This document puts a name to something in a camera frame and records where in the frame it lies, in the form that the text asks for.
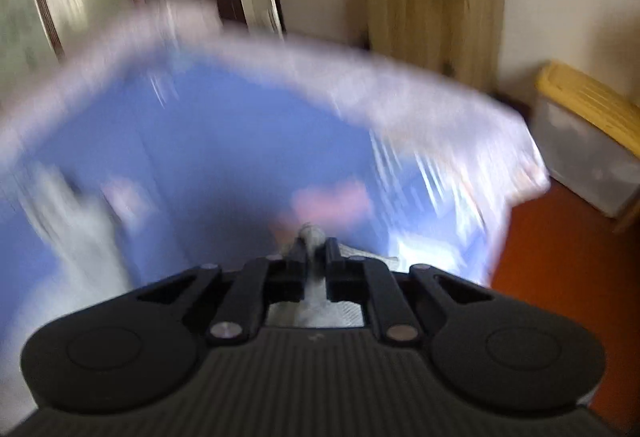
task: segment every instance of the blue bed sheet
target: blue bed sheet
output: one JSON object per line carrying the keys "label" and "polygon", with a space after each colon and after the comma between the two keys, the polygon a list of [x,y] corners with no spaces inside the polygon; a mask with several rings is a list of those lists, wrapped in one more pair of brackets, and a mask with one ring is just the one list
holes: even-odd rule
{"label": "blue bed sheet", "polygon": [[[406,263],[446,261],[465,277],[487,258],[470,199],[428,159],[398,156],[367,128],[285,86],[184,53],[115,78],[28,149],[20,167],[34,163],[59,168],[82,192],[125,180],[144,194],[149,211],[122,240],[135,285],[274,253],[274,225],[293,216],[296,194],[354,184],[366,190],[368,214],[328,235]],[[57,263],[22,211],[0,222],[1,338],[28,290]]]}

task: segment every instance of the wooden cabinet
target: wooden cabinet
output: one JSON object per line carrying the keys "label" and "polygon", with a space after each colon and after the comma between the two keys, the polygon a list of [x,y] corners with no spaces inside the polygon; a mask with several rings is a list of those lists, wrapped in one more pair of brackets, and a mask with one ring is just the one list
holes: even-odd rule
{"label": "wooden cabinet", "polygon": [[373,51],[495,87],[504,0],[367,0]]}

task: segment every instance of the screw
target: screw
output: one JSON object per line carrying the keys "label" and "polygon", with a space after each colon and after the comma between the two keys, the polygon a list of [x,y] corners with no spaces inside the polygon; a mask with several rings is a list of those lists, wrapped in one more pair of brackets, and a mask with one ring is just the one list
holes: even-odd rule
{"label": "screw", "polygon": [[418,337],[418,331],[411,325],[391,325],[386,330],[386,337],[393,341],[412,341]]}
{"label": "screw", "polygon": [[232,340],[242,334],[242,327],[233,322],[219,322],[209,329],[209,334],[221,340]]}

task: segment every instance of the plastic storage box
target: plastic storage box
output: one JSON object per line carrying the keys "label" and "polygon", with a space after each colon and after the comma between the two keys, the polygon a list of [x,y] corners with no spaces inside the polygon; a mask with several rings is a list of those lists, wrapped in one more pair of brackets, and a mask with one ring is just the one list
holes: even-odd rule
{"label": "plastic storage box", "polygon": [[618,216],[640,189],[640,108],[559,62],[542,70],[537,87],[531,132],[550,174]]}

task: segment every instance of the wooden floor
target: wooden floor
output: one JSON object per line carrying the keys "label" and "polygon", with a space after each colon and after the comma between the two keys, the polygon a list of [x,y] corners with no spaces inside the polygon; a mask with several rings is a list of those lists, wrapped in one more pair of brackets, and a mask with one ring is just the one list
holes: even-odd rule
{"label": "wooden floor", "polygon": [[607,369],[593,409],[627,431],[640,421],[640,229],[623,235],[554,183],[514,209],[493,287],[563,314],[604,344]]}

